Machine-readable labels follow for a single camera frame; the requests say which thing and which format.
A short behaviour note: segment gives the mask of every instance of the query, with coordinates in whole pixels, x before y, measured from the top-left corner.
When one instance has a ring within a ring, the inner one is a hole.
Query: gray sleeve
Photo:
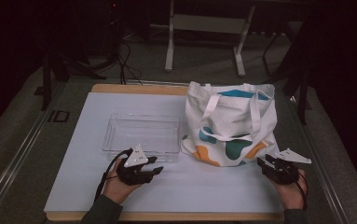
[[[306,224],[306,212],[302,209],[286,209],[283,211],[283,224]]]
[[[115,224],[119,221],[123,207],[100,195],[90,210],[83,216],[81,224]]]

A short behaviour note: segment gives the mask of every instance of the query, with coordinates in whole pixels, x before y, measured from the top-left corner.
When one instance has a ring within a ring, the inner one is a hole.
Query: chair leg
[[[242,27],[242,31],[240,34],[240,42],[237,46],[235,46],[233,48],[234,58],[236,60],[236,66],[237,66],[237,73],[238,73],[239,77],[245,77],[245,70],[244,70],[244,64],[243,64],[242,57],[241,57],[241,51],[242,51],[242,47],[245,42],[245,38],[248,35],[248,30],[250,28],[251,20],[254,15],[254,9],[255,9],[255,6],[251,6],[248,16],[245,19],[245,22]]]
[[[167,47],[166,64],[164,70],[172,71],[172,60],[174,56],[174,0],[170,1],[170,21],[169,21],[169,46]]]
[[[306,110],[306,102],[307,102],[307,90],[309,87],[309,69],[307,69],[301,80],[300,85],[300,95],[299,95],[299,104],[297,107],[297,115],[304,125],[306,125],[305,120],[305,110]]]
[[[268,44],[268,47],[265,49],[265,51],[263,51],[263,55],[262,55],[263,64],[266,68],[266,73],[268,74],[269,77],[271,76],[271,74],[270,74],[270,71],[268,70],[268,62],[266,61],[266,52],[268,51],[268,49],[271,47],[271,45],[274,43],[274,41],[277,39],[278,36],[279,35],[275,35],[271,39],[270,43]]]

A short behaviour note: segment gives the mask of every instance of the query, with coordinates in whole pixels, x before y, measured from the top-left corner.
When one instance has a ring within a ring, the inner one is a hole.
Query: white tote bag
[[[189,133],[181,147],[215,166],[237,166],[277,152],[271,84],[212,87],[191,82],[185,115]]]

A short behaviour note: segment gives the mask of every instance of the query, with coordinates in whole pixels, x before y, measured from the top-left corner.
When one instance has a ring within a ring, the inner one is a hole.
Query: cable
[[[120,84],[125,84],[126,85],[126,78],[125,78],[125,67],[126,67],[126,63],[130,57],[131,54],[131,48],[128,44],[126,44],[124,41],[121,41],[121,44],[125,45],[128,48],[128,55],[126,56],[126,59],[124,60],[124,62],[122,62],[121,60],[123,60],[123,58],[120,56],[117,57],[119,63],[120,63]]]
[[[101,74],[101,73],[103,73],[103,72],[105,72],[105,71],[107,71],[107,70],[113,68],[113,67],[115,66],[115,64],[116,64],[116,63],[111,64],[109,67],[105,68],[104,70],[102,70],[102,71],[100,71],[100,72],[97,72],[97,74]]]
[[[166,31],[167,29],[168,29],[168,28],[162,28],[161,30],[155,31],[153,34],[150,34],[149,36],[154,36],[154,35],[161,34],[161,33],[163,33],[164,31]],[[123,39],[123,40],[130,41],[130,42],[139,42],[139,41],[143,41],[143,40],[144,40],[143,38],[130,39],[129,37],[131,37],[132,35],[136,35],[136,33],[132,33],[132,34],[130,34],[130,35],[126,35],[126,36],[123,37],[122,39]]]
[[[102,194],[102,190],[103,190],[103,186],[105,184],[105,181],[107,179],[108,173],[111,170],[112,165],[117,161],[117,159],[122,156],[123,154],[127,154],[129,153],[131,149],[126,149],[122,152],[120,152],[119,154],[117,154],[114,159],[111,161],[111,163],[109,163],[108,168],[106,169],[106,171],[103,173],[103,177],[102,180],[100,181],[99,187],[97,187],[97,191],[96,191],[96,196],[94,197],[94,202],[96,202],[96,200],[100,197],[100,194]]]
[[[104,8],[106,8],[106,10],[103,11],[102,16],[107,17],[107,21],[106,21],[106,23],[102,22],[101,28],[100,28],[100,30],[103,31],[102,45],[100,47],[100,52],[99,52],[100,55],[102,54],[102,52],[105,49],[105,42],[106,42],[106,38],[107,38],[107,30],[109,30],[109,32],[111,32],[112,35],[115,35],[118,32],[118,28],[119,28],[119,25],[120,25],[120,19],[119,19],[120,15],[118,15],[119,11],[113,10],[112,6],[110,6],[108,0],[103,1],[103,4],[104,4]],[[109,55],[107,55],[105,57],[105,61],[102,62],[102,63],[91,64],[91,65],[82,63],[82,65],[87,67],[87,68],[89,68],[89,69],[91,69],[91,70],[93,70],[93,71],[96,71],[96,70],[105,68],[108,65],[113,64],[115,61],[116,61],[116,58],[114,57],[114,55],[112,53],[110,53]]]
[[[113,178],[117,178],[117,177],[119,177],[119,176],[118,175],[114,175],[114,176],[106,178],[105,180],[109,180],[109,179],[113,179]]]
[[[126,67],[128,68],[128,71],[130,72],[131,76],[132,76],[134,79],[136,79],[141,85],[144,85],[143,82],[140,80],[140,77],[143,75],[143,73],[142,73],[140,70],[138,70],[138,69],[136,69],[136,68],[132,68],[132,67],[130,67],[130,66],[128,66],[128,65],[126,65]],[[131,69],[134,70],[134,71],[139,72],[140,75],[139,75],[139,76],[135,76],[135,75],[132,73]]]
[[[291,173],[289,173],[289,171],[284,167],[282,168],[294,181],[295,181],[295,178],[291,175]],[[303,179],[304,179],[304,183],[306,185],[306,189],[309,188],[309,186],[307,185],[307,181],[306,181],[306,178],[300,174]],[[302,187],[299,185],[298,181],[295,181],[295,184],[297,185],[297,187],[299,188],[300,190],[300,193],[302,195],[302,198],[303,198],[303,210],[306,210],[307,209],[307,195],[306,193],[304,192],[304,190],[302,189]]]

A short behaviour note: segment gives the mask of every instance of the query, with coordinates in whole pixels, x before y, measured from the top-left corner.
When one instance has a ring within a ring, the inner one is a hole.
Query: bag handle
[[[216,138],[220,141],[232,141],[232,140],[237,140],[237,139],[253,141],[253,139],[257,136],[257,134],[260,132],[260,129],[261,129],[260,111],[259,111],[259,106],[258,106],[259,92],[262,92],[262,91],[256,91],[256,93],[253,95],[253,97],[250,100],[251,121],[252,121],[252,125],[253,125],[253,132],[251,134],[245,135],[243,137],[230,137],[230,136],[222,136],[222,135],[214,134],[214,133],[207,133],[204,130],[204,125],[202,125],[202,123],[204,120],[208,119],[213,114],[213,111],[215,111],[216,106],[218,105],[219,99],[221,97],[220,94],[213,94],[210,97],[210,100],[209,100],[209,102],[204,110],[203,116],[201,118],[201,122],[200,122],[201,131],[205,135]]]

